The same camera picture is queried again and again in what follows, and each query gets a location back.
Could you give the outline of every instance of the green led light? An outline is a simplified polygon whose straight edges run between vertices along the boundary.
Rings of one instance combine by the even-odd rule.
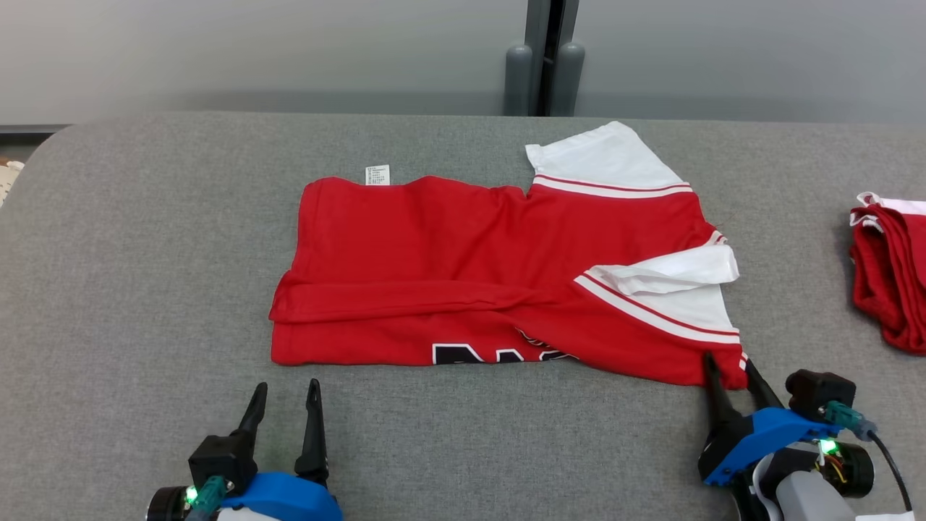
[[[820,449],[827,454],[832,454],[839,450],[839,445],[836,445],[836,442],[831,439],[821,439]]]
[[[199,492],[196,491],[196,487],[187,487],[186,488],[186,502],[193,504],[196,501],[196,496],[199,495]]]

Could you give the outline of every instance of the black cable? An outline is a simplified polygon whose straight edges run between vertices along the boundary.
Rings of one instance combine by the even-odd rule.
[[[884,442],[878,438],[878,435],[869,431],[869,437],[871,441],[874,441],[875,445],[881,449],[882,454],[884,454],[884,459],[887,460],[888,466],[891,467],[891,472],[894,473],[894,479],[897,480],[897,486],[900,488],[900,495],[904,498],[904,508],[907,509],[907,512],[913,512],[913,503],[910,502],[910,495],[907,493],[907,485],[904,485],[904,479],[900,476],[900,471],[897,470],[897,464],[894,463],[894,458],[891,457],[891,453],[887,451],[887,447],[884,446]]]

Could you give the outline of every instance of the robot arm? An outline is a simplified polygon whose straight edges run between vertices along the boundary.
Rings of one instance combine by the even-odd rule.
[[[728,488],[744,521],[913,520],[906,488],[893,459],[874,434],[874,424],[851,409],[856,386],[841,376],[800,370],[788,377],[792,393],[785,409],[752,361],[748,389],[757,410],[733,409],[720,385],[720,370],[705,355],[709,430],[698,471],[711,486]],[[837,443],[844,427],[884,451],[908,512],[900,516],[858,516],[843,498],[866,496],[874,466],[858,445]]]
[[[328,456],[319,381],[308,388],[308,420],[296,476],[258,473],[254,462],[257,425],[264,417],[267,384],[261,383],[229,436],[207,436],[190,456],[191,487],[155,493],[145,521],[343,521],[328,492]],[[218,483],[218,494],[212,492]]]

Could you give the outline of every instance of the gray post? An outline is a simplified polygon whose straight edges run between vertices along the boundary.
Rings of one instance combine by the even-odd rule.
[[[585,47],[581,44],[569,42],[559,47],[550,85],[550,116],[568,117],[575,113],[584,61]]]
[[[533,53],[527,45],[515,45],[505,54],[506,116],[528,116],[531,104]]]
[[[539,116],[540,78],[544,70],[546,26],[550,22],[551,0],[528,0],[524,44],[532,51],[528,116]]]

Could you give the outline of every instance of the red stripe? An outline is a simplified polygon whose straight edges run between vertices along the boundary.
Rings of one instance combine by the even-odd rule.
[[[633,304],[634,306],[640,308],[641,310],[651,312],[651,313],[653,313],[655,316],[660,317],[660,318],[663,318],[663,319],[665,319],[665,320],[668,320],[669,322],[672,322],[673,324],[677,324],[677,325],[680,325],[680,326],[682,326],[682,327],[686,327],[686,328],[688,328],[688,329],[694,329],[695,331],[700,331],[701,333],[710,333],[710,334],[712,334],[712,335],[727,335],[727,336],[730,336],[730,337],[738,337],[738,336],[740,335],[739,333],[734,333],[733,331],[717,331],[716,329],[704,329],[704,328],[702,328],[702,327],[697,327],[697,326],[694,326],[694,325],[691,325],[691,324],[686,324],[686,323],[684,323],[684,322],[679,322],[679,321],[675,320],[675,319],[672,318],[672,317],[669,317],[669,316],[666,316],[666,315],[660,313],[659,311],[653,310],[653,309],[651,309],[651,308],[648,308],[648,307],[644,306],[643,304],[641,304],[641,303],[639,303],[639,302],[636,302],[636,301],[634,301],[634,300],[628,299],[626,295],[621,295],[620,292],[615,291],[614,289],[611,289],[610,287],[605,286],[604,284],[598,282],[596,279],[594,279],[594,277],[591,277],[591,276],[588,276],[588,275],[583,275],[583,276],[584,276],[585,278],[587,278],[588,280],[594,282],[595,284],[597,284],[597,285],[603,287],[605,290],[607,290],[607,291],[608,291],[609,293],[611,293],[612,295],[615,295],[615,296],[617,296],[617,297],[620,297],[621,299],[624,299],[624,300],[626,300],[627,302],[630,302],[631,304]]]
[[[550,181],[556,181],[557,183],[566,183],[566,184],[580,184],[582,186],[592,186],[594,188],[607,188],[608,190],[619,190],[621,192],[661,192],[663,190],[668,190],[670,188],[691,188],[690,184],[670,184],[669,186],[663,186],[661,188],[625,188],[623,186],[609,186],[607,184],[595,184],[595,183],[585,183],[583,181],[572,181],[569,179],[559,179],[557,177],[550,177],[542,173],[535,174],[534,177],[543,177],[544,179],[549,179]]]

